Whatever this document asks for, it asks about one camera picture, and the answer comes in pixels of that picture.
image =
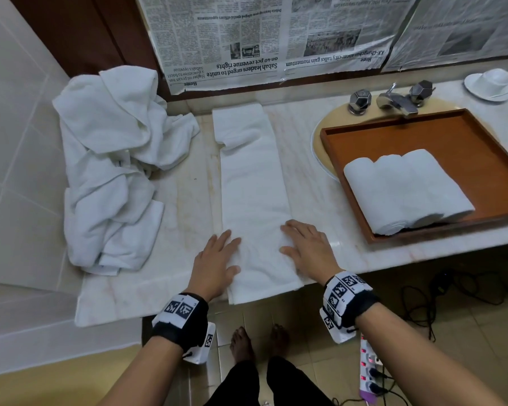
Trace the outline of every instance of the cup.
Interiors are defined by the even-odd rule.
[[[494,68],[486,71],[474,82],[472,88],[480,95],[492,97],[501,95],[508,85],[508,71]]]

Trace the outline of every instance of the foot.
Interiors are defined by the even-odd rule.
[[[233,333],[230,350],[236,364],[242,361],[254,361],[254,350],[244,327],[238,328]]]
[[[271,355],[286,357],[290,349],[290,335],[283,326],[275,325],[271,330]]]

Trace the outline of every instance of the rolled towel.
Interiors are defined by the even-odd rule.
[[[423,177],[415,173],[400,155],[381,156],[374,166],[400,205],[407,228],[431,225],[443,217]]]
[[[428,151],[417,149],[402,157],[421,175],[431,189],[433,201],[443,213],[442,222],[455,222],[474,212],[474,205],[468,200],[460,186],[442,169]]]
[[[406,227],[407,220],[369,158],[357,158],[346,164],[345,177],[371,231],[393,235]]]

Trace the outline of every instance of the countertop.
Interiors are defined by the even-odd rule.
[[[491,126],[508,151],[508,101],[482,101],[461,81],[436,87],[434,96],[468,108]],[[340,184],[322,170],[310,150],[317,123],[348,100],[349,95],[343,95],[264,106],[275,131],[291,214],[326,233],[341,267],[371,272],[508,244],[508,218],[412,240],[367,244]],[[194,257],[207,239],[222,231],[219,148],[212,116],[196,118],[201,132],[192,140],[188,158],[154,180],[156,199],[166,206],[151,256],[139,272],[85,275],[77,326],[158,313],[171,295],[186,287]]]

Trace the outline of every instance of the wooden tray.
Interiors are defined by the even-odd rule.
[[[320,136],[369,243],[508,217],[508,153],[467,109],[324,128]],[[345,165],[359,157],[374,162],[382,155],[404,155],[420,148],[437,159],[476,211],[452,224],[433,224],[389,237],[373,234],[345,178]]]

